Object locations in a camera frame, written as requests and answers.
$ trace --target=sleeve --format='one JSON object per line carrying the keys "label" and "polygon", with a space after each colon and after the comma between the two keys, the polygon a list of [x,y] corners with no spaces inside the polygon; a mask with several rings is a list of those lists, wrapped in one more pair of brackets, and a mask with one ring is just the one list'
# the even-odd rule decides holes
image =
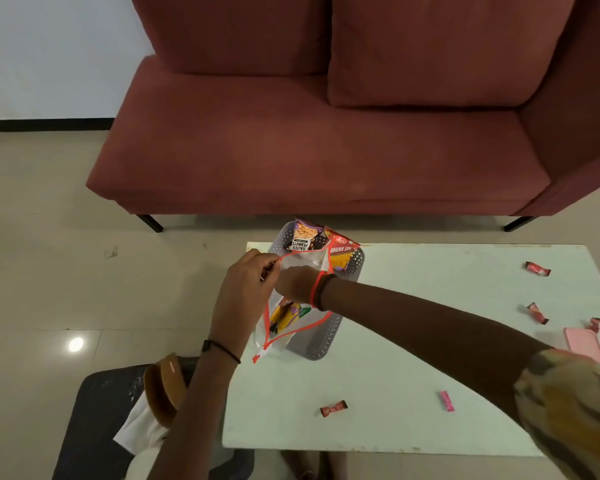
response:
{"label": "sleeve", "polygon": [[514,385],[522,425],[572,480],[600,480],[600,363],[567,351],[536,354]]}

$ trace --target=sofa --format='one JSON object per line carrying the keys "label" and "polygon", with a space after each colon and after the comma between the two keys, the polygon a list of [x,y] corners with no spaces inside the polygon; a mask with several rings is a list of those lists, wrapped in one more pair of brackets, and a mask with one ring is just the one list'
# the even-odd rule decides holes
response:
{"label": "sofa", "polygon": [[132,0],[87,186],[151,214],[519,217],[600,187],[600,0]]}

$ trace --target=tile floor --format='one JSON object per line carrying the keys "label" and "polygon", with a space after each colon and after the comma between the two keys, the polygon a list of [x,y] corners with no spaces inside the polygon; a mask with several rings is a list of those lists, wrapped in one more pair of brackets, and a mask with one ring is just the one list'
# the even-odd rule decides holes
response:
{"label": "tile floor", "polygon": [[[196,355],[224,269],[290,216],[158,216],[153,233],[84,186],[105,132],[0,134],[0,479],[48,479],[88,373]],[[508,218],[327,217],[362,242],[586,244],[600,268],[600,190],[515,233]],[[78,353],[67,343],[85,339]],[[547,460],[351,454],[352,479],[558,479]],[[252,478],[288,475],[258,451]]]}

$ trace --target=finger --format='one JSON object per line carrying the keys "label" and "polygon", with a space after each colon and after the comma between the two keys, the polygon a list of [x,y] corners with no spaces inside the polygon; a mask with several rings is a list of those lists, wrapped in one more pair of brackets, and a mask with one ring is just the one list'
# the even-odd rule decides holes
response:
{"label": "finger", "polygon": [[273,263],[271,271],[269,272],[267,277],[264,278],[264,283],[262,285],[268,293],[271,293],[273,291],[273,288],[275,288],[276,283],[278,282],[278,278],[280,277],[281,263],[282,259],[278,259],[275,263]]}
{"label": "finger", "polygon": [[250,261],[251,259],[253,259],[254,256],[257,256],[258,254],[261,254],[261,252],[257,249],[250,249],[247,252],[245,252],[245,254],[242,255],[242,257],[240,259],[238,259],[238,263],[239,264],[244,264],[248,261]]}
{"label": "finger", "polygon": [[261,271],[268,265],[275,263],[278,259],[280,259],[280,256],[278,256],[277,254],[261,253],[257,256],[252,257],[249,263],[253,263],[253,265],[258,268],[258,271]]}

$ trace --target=gray basket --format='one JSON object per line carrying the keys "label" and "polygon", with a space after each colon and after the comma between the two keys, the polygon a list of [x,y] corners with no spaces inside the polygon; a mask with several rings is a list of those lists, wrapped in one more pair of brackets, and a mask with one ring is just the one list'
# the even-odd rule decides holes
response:
{"label": "gray basket", "polygon": [[[288,254],[289,251],[286,247],[293,241],[295,224],[295,221],[289,222],[282,228],[278,237],[269,248],[270,253],[280,256]],[[313,249],[321,249],[326,243],[327,238],[319,235],[315,238]],[[361,248],[358,248],[351,257],[344,278],[358,281],[364,261],[365,253]],[[295,333],[291,340],[289,340],[287,348],[309,360],[319,360],[327,355],[338,327],[340,327],[340,322],[342,322],[342,315],[333,314],[320,325]]]}

